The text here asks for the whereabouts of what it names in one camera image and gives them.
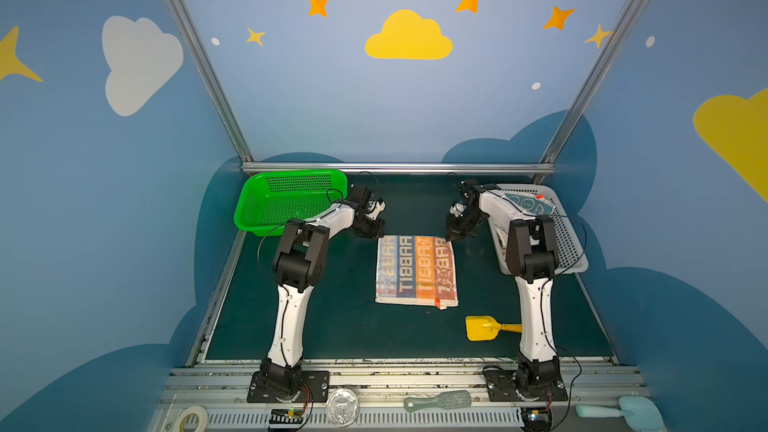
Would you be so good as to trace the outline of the striped rabbit text towel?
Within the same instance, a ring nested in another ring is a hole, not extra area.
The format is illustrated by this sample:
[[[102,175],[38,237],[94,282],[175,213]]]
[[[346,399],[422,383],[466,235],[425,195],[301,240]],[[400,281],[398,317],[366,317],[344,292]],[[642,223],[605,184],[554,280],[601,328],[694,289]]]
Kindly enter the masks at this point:
[[[459,305],[452,244],[440,237],[385,235],[378,240],[375,301],[381,304]]]

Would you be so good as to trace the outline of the teal owl pattern towel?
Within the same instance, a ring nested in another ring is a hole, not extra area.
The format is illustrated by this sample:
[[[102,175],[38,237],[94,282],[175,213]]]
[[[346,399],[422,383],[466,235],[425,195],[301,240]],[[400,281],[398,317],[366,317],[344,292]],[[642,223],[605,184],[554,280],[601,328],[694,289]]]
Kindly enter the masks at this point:
[[[543,195],[504,191],[504,196],[518,209],[529,215],[550,215],[555,212],[555,206]]]

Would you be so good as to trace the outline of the green plastic basket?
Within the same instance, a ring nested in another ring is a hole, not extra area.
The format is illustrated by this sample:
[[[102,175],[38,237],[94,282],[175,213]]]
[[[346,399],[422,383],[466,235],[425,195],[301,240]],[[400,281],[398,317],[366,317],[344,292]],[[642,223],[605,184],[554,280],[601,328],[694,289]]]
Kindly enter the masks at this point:
[[[235,226],[258,237],[279,236],[289,219],[314,217],[347,196],[348,179],[332,169],[256,174],[244,183]]]

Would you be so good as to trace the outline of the grey plastic basket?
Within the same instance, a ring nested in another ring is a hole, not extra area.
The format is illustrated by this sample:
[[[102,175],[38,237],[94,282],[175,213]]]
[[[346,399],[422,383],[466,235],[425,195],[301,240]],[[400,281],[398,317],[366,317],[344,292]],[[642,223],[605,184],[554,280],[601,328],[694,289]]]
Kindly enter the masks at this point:
[[[553,219],[557,239],[557,251],[559,254],[559,267],[557,274],[582,273],[588,269],[588,259],[584,255],[584,250],[580,239],[585,236],[583,228],[577,223],[577,229],[574,229],[574,219],[569,219],[566,211],[559,200],[559,197],[553,189],[544,185],[531,184],[513,184],[501,183],[497,185],[497,194],[504,191],[523,192],[530,194],[543,195],[555,206],[555,212],[550,214]]]

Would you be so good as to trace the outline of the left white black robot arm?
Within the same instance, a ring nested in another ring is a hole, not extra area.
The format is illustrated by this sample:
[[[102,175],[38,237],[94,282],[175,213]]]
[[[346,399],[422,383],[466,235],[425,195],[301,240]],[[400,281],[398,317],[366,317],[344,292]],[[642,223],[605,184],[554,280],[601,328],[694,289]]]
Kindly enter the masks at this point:
[[[329,243],[347,229],[368,239],[384,235],[384,199],[368,190],[333,202],[308,219],[290,219],[280,238],[273,271],[278,310],[272,343],[262,361],[258,382],[280,396],[302,388],[303,331],[311,294],[326,270]]]

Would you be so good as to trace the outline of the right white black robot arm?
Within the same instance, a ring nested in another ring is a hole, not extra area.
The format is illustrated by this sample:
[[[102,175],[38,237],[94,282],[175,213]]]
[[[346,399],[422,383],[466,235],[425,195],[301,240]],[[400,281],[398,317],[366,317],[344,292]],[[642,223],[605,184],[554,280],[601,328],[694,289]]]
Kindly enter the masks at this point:
[[[519,292],[522,335],[518,382],[543,386],[561,380],[560,360],[551,325],[551,290],[559,267],[556,230],[551,216],[523,208],[496,185],[462,181],[460,199],[449,209],[446,239],[458,241],[476,234],[487,221],[506,233],[502,263],[515,278]]]

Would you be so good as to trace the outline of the yellow toy shovel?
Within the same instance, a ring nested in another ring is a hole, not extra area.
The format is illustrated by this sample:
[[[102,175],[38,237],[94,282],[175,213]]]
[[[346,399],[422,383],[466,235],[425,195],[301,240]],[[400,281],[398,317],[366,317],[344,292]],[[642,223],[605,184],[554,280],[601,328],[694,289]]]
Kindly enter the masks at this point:
[[[467,339],[471,342],[494,340],[500,332],[521,334],[521,324],[503,324],[491,316],[467,316],[465,318]]]

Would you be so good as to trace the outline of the grey green brush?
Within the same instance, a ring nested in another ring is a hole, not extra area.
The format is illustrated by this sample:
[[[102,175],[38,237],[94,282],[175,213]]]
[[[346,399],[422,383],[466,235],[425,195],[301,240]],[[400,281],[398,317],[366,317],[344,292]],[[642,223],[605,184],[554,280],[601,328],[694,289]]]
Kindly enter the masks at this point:
[[[468,391],[456,390],[439,393],[432,397],[406,397],[403,403],[404,409],[409,412],[417,412],[428,409],[458,410],[472,405],[473,398]]]

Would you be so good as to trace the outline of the clear round lid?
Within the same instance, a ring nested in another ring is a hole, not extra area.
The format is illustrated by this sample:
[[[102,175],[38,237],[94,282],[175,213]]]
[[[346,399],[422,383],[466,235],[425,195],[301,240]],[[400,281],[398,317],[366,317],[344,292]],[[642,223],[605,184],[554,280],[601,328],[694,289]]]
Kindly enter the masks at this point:
[[[359,409],[359,399],[351,389],[338,388],[328,395],[326,416],[337,427],[353,425],[359,415]]]

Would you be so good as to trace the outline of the right small circuit board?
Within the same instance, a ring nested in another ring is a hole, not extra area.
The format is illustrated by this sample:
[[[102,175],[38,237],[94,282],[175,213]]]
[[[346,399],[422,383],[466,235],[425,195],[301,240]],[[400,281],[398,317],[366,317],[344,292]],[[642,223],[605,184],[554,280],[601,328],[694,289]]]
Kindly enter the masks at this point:
[[[523,408],[521,410],[523,432],[550,432],[552,428],[552,415],[550,411],[537,408]]]

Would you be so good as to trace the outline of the small circuit board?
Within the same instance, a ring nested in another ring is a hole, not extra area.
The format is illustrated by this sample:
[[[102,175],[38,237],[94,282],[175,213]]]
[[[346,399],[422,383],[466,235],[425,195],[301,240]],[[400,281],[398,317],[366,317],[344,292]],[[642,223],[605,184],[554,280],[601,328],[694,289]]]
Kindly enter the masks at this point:
[[[550,432],[552,428],[552,415],[550,411],[537,408],[523,408],[521,410],[523,432]]]
[[[269,432],[294,432],[299,431],[304,423],[304,414],[295,409],[271,409],[268,414],[266,429]]]

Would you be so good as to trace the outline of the left small circuit board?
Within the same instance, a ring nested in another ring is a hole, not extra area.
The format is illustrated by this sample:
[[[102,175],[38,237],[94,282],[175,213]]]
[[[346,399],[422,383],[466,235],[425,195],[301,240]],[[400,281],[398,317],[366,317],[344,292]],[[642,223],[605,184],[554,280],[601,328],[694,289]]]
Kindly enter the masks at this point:
[[[268,414],[266,429],[269,432],[294,432],[299,431],[304,423],[304,414],[295,409],[271,409]]]

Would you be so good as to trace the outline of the white tape roll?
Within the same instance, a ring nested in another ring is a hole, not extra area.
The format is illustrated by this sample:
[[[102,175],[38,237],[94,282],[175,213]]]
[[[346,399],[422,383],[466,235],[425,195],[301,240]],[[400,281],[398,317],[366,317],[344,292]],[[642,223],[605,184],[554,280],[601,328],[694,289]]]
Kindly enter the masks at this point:
[[[210,424],[209,413],[203,406],[195,405],[180,412],[176,418],[172,431],[206,432]]]

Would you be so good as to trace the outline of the mint green spatula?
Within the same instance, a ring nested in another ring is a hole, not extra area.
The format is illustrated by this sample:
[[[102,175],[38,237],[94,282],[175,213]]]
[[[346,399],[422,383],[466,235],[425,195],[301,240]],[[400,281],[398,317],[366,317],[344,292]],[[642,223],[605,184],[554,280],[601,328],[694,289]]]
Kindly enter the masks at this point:
[[[580,404],[575,410],[581,418],[622,418],[633,431],[665,431],[659,409],[646,397],[622,396],[617,408]]]

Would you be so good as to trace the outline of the aluminium rear frame bar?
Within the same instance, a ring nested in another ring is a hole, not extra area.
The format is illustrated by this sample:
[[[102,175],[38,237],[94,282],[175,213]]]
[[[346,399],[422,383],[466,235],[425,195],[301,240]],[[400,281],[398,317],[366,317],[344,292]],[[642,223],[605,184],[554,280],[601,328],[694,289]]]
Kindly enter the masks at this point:
[[[371,172],[383,175],[553,175],[552,164],[483,164],[483,163],[358,163],[358,162],[243,162],[245,173],[269,171],[335,169],[345,173]]]

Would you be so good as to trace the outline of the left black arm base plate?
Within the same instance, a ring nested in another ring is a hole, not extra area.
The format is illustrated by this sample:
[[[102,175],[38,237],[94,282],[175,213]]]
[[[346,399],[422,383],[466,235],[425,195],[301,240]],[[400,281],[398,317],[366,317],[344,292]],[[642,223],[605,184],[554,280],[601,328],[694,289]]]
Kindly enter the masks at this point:
[[[304,403],[325,404],[329,393],[329,373],[327,371],[304,371],[299,388],[295,392],[285,392],[276,385],[270,385],[260,373],[255,372],[250,381],[246,401],[248,403]]]

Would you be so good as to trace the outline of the aluminium front rail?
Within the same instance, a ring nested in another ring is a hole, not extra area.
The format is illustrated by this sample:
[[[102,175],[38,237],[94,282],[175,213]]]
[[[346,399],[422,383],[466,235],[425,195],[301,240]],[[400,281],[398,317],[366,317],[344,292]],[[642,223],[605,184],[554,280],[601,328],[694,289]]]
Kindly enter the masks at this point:
[[[618,406],[622,396],[649,397],[650,392],[634,366],[615,365],[605,357],[564,358],[562,374],[569,398],[565,402],[491,402],[481,373],[485,366],[513,368],[502,358],[432,359],[328,359],[309,360],[305,371],[327,371],[329,393],[338,388],[354,391],[360,409],[351,431],[517,431],[523,408],[553,413],[557,431],[624,431],[618,419],[582,419],[580,404]],[[304,414],[299,431],[336,431],[326,416],[326,403],[248,403],[246,396],[256,371],[253,361],[212,361],[171,372],[151,419],[149,430],[172,431],[184,409],[207,409],[209,431],[268,431],[271,409],[295,409]],[[473,403],[458,410],[428,409],[407,412],[406,397],[432,397],[442,392],[468,391]]]

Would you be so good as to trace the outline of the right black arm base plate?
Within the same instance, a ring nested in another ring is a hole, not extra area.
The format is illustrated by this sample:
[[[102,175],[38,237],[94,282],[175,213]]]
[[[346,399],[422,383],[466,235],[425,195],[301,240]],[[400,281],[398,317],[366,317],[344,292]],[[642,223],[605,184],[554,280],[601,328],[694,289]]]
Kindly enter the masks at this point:
[[[560,380],[538,385],[523,384],[517,379],[515,370],[495,365],[485,366],[481,373],[491,402],[565,402],[569,398],[565,384]]]

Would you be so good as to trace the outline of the aluminium left frame post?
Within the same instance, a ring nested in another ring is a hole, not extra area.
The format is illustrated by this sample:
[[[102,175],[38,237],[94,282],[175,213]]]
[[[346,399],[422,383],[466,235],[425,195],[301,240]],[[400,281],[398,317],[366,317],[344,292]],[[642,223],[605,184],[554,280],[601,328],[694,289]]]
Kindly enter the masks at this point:
[[[198,73],[242,162],[253,156],[231,103],[226,96],[185,0],[164,0]]]

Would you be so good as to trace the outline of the aluminium frame post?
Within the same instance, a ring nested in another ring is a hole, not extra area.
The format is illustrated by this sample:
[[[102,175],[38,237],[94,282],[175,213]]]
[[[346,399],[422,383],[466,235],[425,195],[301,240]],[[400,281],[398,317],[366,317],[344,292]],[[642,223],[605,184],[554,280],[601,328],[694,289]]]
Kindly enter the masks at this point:
[[[253,156],[231,103],[226,96],[185,0],[164,0],[198,73],[242,162]]]
[[[574,101],[567,109],[565,116],[547,145],[539,162],[541,167],[549,169],[555,167],[557,158],[586,112],[601,83],[607,76],[610,67],[618,57],[624,43],[649,2],[650,0],[626,1],[614,23],[612,33],[601,46],[600,52],[578,90]]]

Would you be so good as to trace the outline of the aluminium right frame post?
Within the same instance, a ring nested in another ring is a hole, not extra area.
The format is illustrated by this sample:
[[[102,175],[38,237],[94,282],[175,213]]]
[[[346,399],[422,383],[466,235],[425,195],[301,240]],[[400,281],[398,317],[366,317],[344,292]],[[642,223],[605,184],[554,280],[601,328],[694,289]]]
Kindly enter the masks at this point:
[[[555,167],[557,158],[586,112],[601,83],[607,76],[610,67],[618,57],[624,43],[649,2],[650,0],[626,1],[614,23],[612,33],[601,46],[600,52],[578,90],[574,101],[567,109],[565,116],[547,145],[539,162],[541,167],[549,169]]]

